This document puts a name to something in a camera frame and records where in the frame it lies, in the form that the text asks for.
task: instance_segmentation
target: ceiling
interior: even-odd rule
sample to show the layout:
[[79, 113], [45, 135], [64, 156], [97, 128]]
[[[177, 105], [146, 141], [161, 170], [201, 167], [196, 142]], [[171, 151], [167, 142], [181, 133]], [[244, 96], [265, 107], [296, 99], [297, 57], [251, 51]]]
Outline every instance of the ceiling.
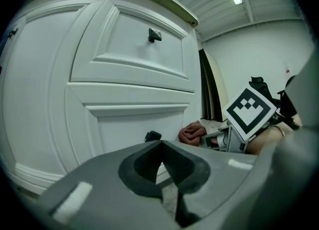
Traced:
[[198, 20], [197, 38], [204, 42], [248, 25], [287, 19], [302, 19], [295, 0], [177, 0]]

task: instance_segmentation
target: white cabinet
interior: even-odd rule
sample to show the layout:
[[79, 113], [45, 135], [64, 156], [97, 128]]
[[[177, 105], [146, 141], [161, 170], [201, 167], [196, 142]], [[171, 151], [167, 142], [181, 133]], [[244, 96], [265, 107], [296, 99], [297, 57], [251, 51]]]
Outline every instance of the white cabinet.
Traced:
[[[176, 140], [200, 118], [194, 30], [143, 1], [39, 0], [12, 23], [0, 141], [19, 185], [40, 194], [94, 156], [143, 143], [151, 130]], [[149, 28], [162, 41], [150, 43]]]

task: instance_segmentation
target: red cloth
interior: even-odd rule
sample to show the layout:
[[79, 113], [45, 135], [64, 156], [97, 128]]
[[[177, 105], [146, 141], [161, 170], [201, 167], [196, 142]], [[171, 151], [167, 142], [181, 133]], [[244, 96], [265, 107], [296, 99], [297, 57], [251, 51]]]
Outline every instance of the red cloth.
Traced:
[[178, 139], [182, 143], [199, 146], [200, 138], [204, 135], [207, 135], [205, 127], [196, 121], [182, 128], [178, 133]]

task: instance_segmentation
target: black knob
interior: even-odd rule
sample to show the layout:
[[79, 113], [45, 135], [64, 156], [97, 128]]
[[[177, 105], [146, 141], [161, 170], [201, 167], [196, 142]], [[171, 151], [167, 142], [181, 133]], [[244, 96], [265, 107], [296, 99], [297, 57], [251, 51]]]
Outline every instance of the black knob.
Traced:
[[155, 40], [161, 41], [160, 31], [149, 28], [149, 41], [155, 42]]

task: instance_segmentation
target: drawer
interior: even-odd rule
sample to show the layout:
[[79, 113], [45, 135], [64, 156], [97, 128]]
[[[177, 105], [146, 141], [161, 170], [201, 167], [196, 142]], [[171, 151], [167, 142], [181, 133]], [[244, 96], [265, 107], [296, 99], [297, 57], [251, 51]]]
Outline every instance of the drawer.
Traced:
[[[162, 41], [149, 42], [149, 28]], [[142, 6], [106, 0], [79, 44], [71, 82], [108, 82], [194, 92], [193, 38]]]

